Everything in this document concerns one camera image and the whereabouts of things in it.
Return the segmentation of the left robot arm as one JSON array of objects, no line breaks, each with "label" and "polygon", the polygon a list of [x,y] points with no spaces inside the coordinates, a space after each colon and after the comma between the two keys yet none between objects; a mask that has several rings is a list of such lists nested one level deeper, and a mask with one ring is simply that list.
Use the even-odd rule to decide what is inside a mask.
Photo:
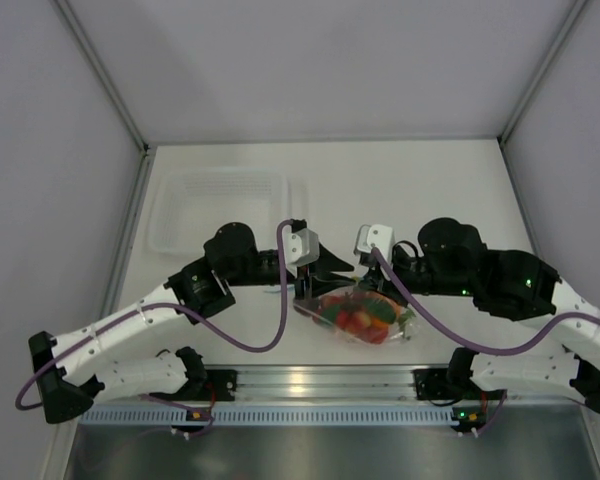
[{"label": "left robot arm", "polygon": [[239,222],[220,227],[205,242],[201,258],[135,303],[82,328],[53,335],[41,331],[28,340],[35,387],[47,423],[61,424],[95,404],[126,397],[154,397],[174,404],[193,400],[205,390],[208,373],[190,346],[163,345],[179,325],[203,325],[229,344],[250,353],[266,353],[281,341],[287,319],[274,338],[251,346],[211,324],[231,308],[234,287],[278,286],[281,313],[288,296],[300,301],[352,285],[353,266],[335,256],[303,220],[284,220],[276,229],[277,246],[261,250],[252,229]]}]

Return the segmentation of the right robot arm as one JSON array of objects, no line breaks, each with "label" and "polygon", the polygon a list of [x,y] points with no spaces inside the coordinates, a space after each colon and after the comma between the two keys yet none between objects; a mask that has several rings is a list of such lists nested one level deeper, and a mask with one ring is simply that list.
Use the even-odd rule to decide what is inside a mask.
[{"label": "right robot arm", "polygon": [[[600,414],[599,308],[537,256],[488,248],[472,225],[437,218],[420,229],[418,242],[420,255],[410,256],[392,228],[363,225],[354,253],[368,269],[363,286],[412,308],[457,344],[446,373],[451,392],[531,391]],[[482,345],[437,319],[420,295],[469,298],[477,310],[536,333],[515,347]]]}]

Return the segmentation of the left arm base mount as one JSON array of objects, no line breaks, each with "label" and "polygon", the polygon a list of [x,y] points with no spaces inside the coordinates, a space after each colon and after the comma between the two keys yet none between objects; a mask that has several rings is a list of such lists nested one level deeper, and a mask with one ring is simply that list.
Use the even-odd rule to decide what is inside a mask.
[{"label": "left arm base mount", "polygon": [[233,369],[209,369],[207,380],[198,399],[203,402],[234,402],[236,399],[238,372]]}]

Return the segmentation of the clear zip top bag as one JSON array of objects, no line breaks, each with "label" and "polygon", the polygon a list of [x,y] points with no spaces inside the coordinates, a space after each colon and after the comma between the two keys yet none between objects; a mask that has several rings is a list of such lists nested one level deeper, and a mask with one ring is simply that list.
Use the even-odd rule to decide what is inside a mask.
[{"label": "clear zip top bag", "polygon": [[404,343],[416,333],[415,313],[380,293],[343,287],[311,299],[295,299],[294,310],[346,340],[366,345]]}]

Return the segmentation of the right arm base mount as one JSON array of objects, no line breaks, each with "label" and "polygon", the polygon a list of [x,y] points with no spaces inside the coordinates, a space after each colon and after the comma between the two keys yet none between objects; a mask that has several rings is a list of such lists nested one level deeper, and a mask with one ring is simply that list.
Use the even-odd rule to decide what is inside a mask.
[{"label": "right arm base mount", "polygon": [[447,379],[446,368],[426,368],[413,371],[413,380],[418,400],[451,401],[456,396]]}]

